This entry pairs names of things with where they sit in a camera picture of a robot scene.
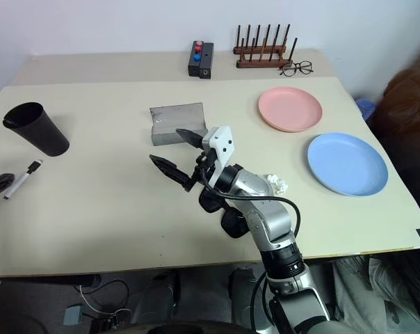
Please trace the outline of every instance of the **table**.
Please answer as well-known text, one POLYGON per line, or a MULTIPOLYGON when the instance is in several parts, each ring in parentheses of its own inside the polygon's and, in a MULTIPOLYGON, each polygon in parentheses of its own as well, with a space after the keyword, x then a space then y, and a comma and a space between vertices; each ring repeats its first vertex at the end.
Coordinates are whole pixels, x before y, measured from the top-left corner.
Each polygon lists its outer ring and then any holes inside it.
POLYGON ((232 128, 236 149, 231 163, 254 173, 277 174, 289 185, 286 197, 302 214, 297 243, 305 258, 420 248, 417 204, 329 70, 320 77, 284 79, 274 71, 263 74, 268 79, 254 79, 242 77, 251 75, 249 70, 235 69, 241 79, 230 79, 216 74, 215 59, 212 80, 188 78, 184 66, 172 70, 165 81, 147 81, 141 75, 143 81, 98 82, 98 74, 90 81, 88 74, 79 73, 70 79, 67 72, 74 71, 74 65, 45 77, 45 63, 54 64, 54 59, 42 59, 35 76, 25 65, 0 93, 0 173, 19 175, 33 159, 44 160, 9 201, 0 199, 0 276, 259 261, 249 234, 231 239, 220 227, 221 212, 208 214, 199 206, 200 185, 185 192, 148 158, 165 157, 193 172, 199 150, 187 144, 152 146, 149 110, 191 102, 203 103, 207 127, 232 128), (57 75, 65 80, 55 83, 57 75), (276 86, 301 88, 318 99, 324 115, 317 126, 296 134, 269 127, 259 116, 257 100, 276 86), (65 154, 46 157, 3 128, 4 114, 29 101, 42 103, 70 140, 65 154), (383 156, 389 181, 381 193, 342 196, 314 178, 307 166, 307 146, 326 132, 358 136, 383 156))

